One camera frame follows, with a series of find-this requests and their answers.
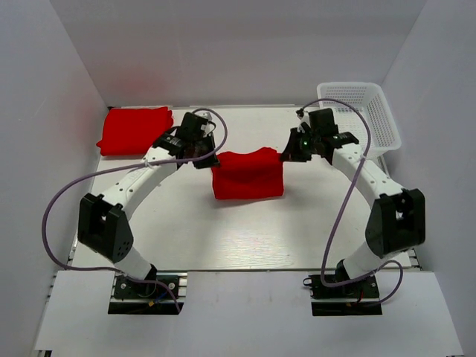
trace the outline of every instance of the white robotic arm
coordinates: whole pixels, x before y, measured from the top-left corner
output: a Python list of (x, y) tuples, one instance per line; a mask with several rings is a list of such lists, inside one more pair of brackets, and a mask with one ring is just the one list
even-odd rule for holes
[[(362, 148), (349, 132), (338, 132), (331, 109), (305, 114), (291, 129), (281, 161), (325, 158), (353, 180), (362, 159)], [(372, 161), (365, 161), (356, 188), (371, 208), (365, 241), (336, 270), (338, 281), (360, 277), (378, 269), (402, 251), (425, 241), (425, 198), (419, 190), (406, 190)]]
[[(176, 158), (198, 158), (215, 149), (209, 116), (187, 113), (181, 126), (161, 135), (132, 170), (98, 196), (86, 194), (80, 203), (78, 240), (139, 280), (155, 280), (157, 270), (133, 247), (129, 220), (140, 203), (180, 167)], [(166, 161), (160, 165), (150, 162)], [(216, 155), (194, 161), (195, 168), (218, 165)]]
[[(173, 160), (174, 158), (162, 147), (151, 147), (143, 157), (143, 161)], [(142, 201), (177, 169), (177, 164), (171, 163), (149, 165), (130, 171), (114, 186), (102, 193), (102, 200), (111, 205), (121, 205), (129, 221)], [(151, 264), (133, 246), (126, 250), (128, 247), (127, 242), (124, 247), (118, 247), (122, 251), (119, 254), (124, 254), (124, 256), (119, 261), (112, 261), (114, 267), (132, 277), (143, 280), (149, 274)]]

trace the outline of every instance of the folded red towel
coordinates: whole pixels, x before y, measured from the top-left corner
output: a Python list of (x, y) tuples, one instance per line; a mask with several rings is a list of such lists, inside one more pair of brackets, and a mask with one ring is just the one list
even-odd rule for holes
[(173, 125), (172, 111), (157, 109), (111, 109), (96, 145), (101, 155), (142, 155), (165, 130)]
[(212, 167), (216, 199), (266, 199), (284, 192), (280, 154), (263, 147), (249, 154), (224, 152), (219, 167)]

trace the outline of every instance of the laundry basket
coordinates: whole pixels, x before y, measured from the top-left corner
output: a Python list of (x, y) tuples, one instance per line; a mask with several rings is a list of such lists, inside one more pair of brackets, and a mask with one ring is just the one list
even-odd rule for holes
[[(318, 86), (318, 98), (342, 100), (362, 113), (372, 134), (369, 158), (376, 158), (389, 150), (396, 150), (402, 145), (384, 92), (375, 83), (321, 83)], [(346, 106), (331, 101), (324, 101), (319, 104), (322, 109), (331, 108), (334, 111), (335, 123), (338, 124), (340, 132), (353, 133), (362, 147), (365, 147), (367, 133), (364, 124), (356, 113)]]

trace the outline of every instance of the white backdrop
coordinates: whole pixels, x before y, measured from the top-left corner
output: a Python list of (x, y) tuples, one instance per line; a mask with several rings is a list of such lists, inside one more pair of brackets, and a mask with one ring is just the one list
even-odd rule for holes
[[(95, 168), (106, 107), (47, 0), (0, 1), (0, 19), (0, 354), (25, 357), (56, 270), (42, 246), (42, 212)], [(63, 260), (84, 190), (54, 210), (51, 246)]]
[(392, 176), (426, 197), (434, 270), (465, 356), (476, 356), (476, 3), (429, 0), (383, 89), (403, 139)]
[(108, 106), (300, 104), (381, 83), (425, 0), (51, 0)]

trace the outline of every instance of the white platform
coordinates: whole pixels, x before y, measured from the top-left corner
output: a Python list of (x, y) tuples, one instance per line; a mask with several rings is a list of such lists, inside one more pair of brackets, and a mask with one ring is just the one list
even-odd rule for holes
[[(383, 295), (398, 273), (377, 274)], [(462, 353), (433, 273), (408, 272), (381, 316), (313, 317), (307, 276), (192, 272), (179, 316), (107, 315), (114, 274), (60, 271), (35, 348), (53, 357), (446, 357)]]
[[(226, 120), (223, 151), (252, 152), (260, 147), (282, 151), (297, 126), (296, 108), (215, 108)], [(186, 109), (174, 109), (180, 123)], [(216, 142), (222, 127), (216, 129)], [(133, 164), (135, 159), (103, 158), (99, 170)], [(99, 176), (92, 193), (112, 186), (125, 173)], [(182, 167), (163, 182), (130, 221), (135, 247), (159, 270), (316, 269), (349, 187), (349, 180), (328, 163), (284, 164), (285, 195), (261, 202), (224, 202), (213, 197), (211, 171)], [(328, 267), (351, 254), (364, 240), (370, 208), (356, 190), (336, 234)], [(411, 266), (406, 253), (397, 259)], [(110, 265), (78, 244), (76, 266)]]

